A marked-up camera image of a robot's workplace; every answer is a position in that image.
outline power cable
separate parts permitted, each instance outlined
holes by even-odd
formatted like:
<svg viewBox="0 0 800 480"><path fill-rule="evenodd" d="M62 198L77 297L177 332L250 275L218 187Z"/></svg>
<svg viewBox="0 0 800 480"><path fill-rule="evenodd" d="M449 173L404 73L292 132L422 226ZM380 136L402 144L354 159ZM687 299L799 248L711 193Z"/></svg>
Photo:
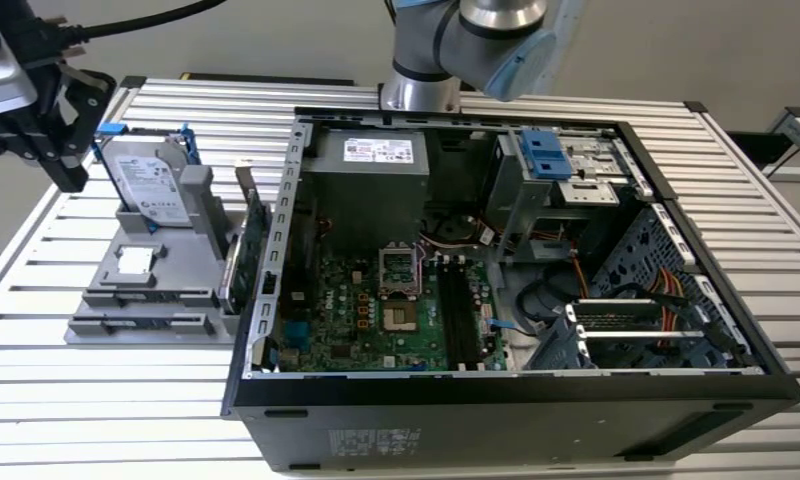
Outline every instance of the power cable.
<svg viewBox="0 0 800 480"><path fill-rule="evenodd" d="M776 171L783 168L783 166L788 163L788 160L792 159L792 157L800 152L800 147L796 147L792 151L791 154L783 158L783 160L776 164L776 168L773 168L773 170L771 170L771 173L768 173L764 178L771 178L773 176L773 174L776 173Z"/></svg>
<svg viewBox="0 0 800 480"><path fill-rule="evenodd" d="M393 0L382 0L385 3L385 9L388 10L388 16L390 17L390 23L397 24L397 10L394 9Z"/></svg>
<svg viewBox="0 0 800 480"><path fill-rule="evenodd" d="M66 27L66 37L70 45L77 45L88 42L93 38L109 37L112 35L120 35L122 33L144 30L146 28L152 28L190 17L212 9L213 7L217 7L225 3L225 1L226 0L200 0L196 3L169 10L168 12L157 13L156 15L149 15L146 17L140 17L130 20L124 20L122 22L105 23L92 27Z"/></svg>

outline orange wire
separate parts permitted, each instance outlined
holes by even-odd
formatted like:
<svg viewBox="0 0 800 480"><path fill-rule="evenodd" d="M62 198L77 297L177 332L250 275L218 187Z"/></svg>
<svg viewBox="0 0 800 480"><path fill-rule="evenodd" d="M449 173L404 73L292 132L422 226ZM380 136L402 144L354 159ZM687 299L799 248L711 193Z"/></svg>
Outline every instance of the orange wire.
<svg viewBox="0 0 800 480"><path fill-rule="evenodd" d="M659 269L661 277L664 278L664 293L669 292L669 279L667 278L667 269ZM661 307L661 331L668 332L671 330L671 319L667 313L667 307ZM657 341L657 346L661 347L667 344L664 340Z"/></svg>
<svg viewBox="0 0 800 480"><path fill-rule="evenodd" d="M679 278L672 274L672 272L669 272L669 278L672 278L672 280L673 280L677 295L680 297L684 297L684 287L681 287L681 282L679 281ZM671 326L672 330L676 329L676 319L677 319L677 317L679 316L676 315L672 318L672 326Z"/></svg>
<svg viewBox="0 0 800 480"><path fill-rule="evenodd" d="M581 272L581 266L577 263L577 257L572 257L572 265L575 265L575 272L577 273L577 281L579 281L579 290L581 298L587 298L587 294L589 289L587 288L587 279L584 278L584 272Z"/></svg>

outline slotted aluminum surface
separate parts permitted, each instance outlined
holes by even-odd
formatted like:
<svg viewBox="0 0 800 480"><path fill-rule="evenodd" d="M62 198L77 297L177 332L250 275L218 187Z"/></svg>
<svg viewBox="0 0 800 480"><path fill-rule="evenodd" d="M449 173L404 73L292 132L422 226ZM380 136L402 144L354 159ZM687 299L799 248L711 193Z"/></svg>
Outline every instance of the slotted aluminum surface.
<svg viewBox="0 0 800 480"><path fill-rule="evenodd" d="M233 167L253 167L261 197L272 199L296 105L373 108L376 93L149 80L141 91L121 92L113 117L134 127L173 129L190 122L214 168L213 191L226 208L241 209ZM465 96L464 110L631 123L800 377L800 221L711 118L681 103L528 97L501 104L476 94ZM81 194L50 190L0 259L0 478L272 476L242 425L217 419L228 349L64 345L66 318L116 231L114 190L100 165L90 175ZM675 465L404 475L800 479L800 405Z"/></svg>

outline white label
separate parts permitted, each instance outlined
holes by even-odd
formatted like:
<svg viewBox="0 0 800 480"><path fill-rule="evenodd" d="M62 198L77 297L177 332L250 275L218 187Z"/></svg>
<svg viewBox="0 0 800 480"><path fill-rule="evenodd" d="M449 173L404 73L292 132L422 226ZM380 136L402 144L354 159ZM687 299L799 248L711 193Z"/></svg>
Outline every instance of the white label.
<svg viewBox="0 0 800 480"><path fill-rule="evenodd" d="M116 293L121 300L148 300L144 293Z"/></svg>
<svg viewBox="0 0 800 480"><path fill-rule="evenodd" d="M133 320L104 320L104 325L108 327L134 327L136 322Z"/></svg>
<svg viewBox="0 0 800 480"><path fill-rule="evenodd" d="M412 140L350 138L344 142L344 161L414 163Z"/></svg>
<svg viewBox="0 0 800 480"><path fill-rule="evenodd" d="M169 165L156 157L118 155L121 177L140 213L161 226L189 224Z"/></svg>
<svg viewBox="0 0 800 480"><path fill-rule="evenodd" d="M329 450L336 457L414 455L420 428L329 430Z"/></svg>
<svg viewBox="0 0 800 480"><path fill-rule="evenodd" d="M150 270L154 249L145 247L124 247L118 257L118 273L125 275L144 275Z"/></svg>
<svg viewBox="0 0 800 480"><path fill-rule="evenodd" d="M484 245L489 245L492 243L492 239L495 238L495 230L489 227L485 227L483 233L480 234L480 243Z"/></svg>

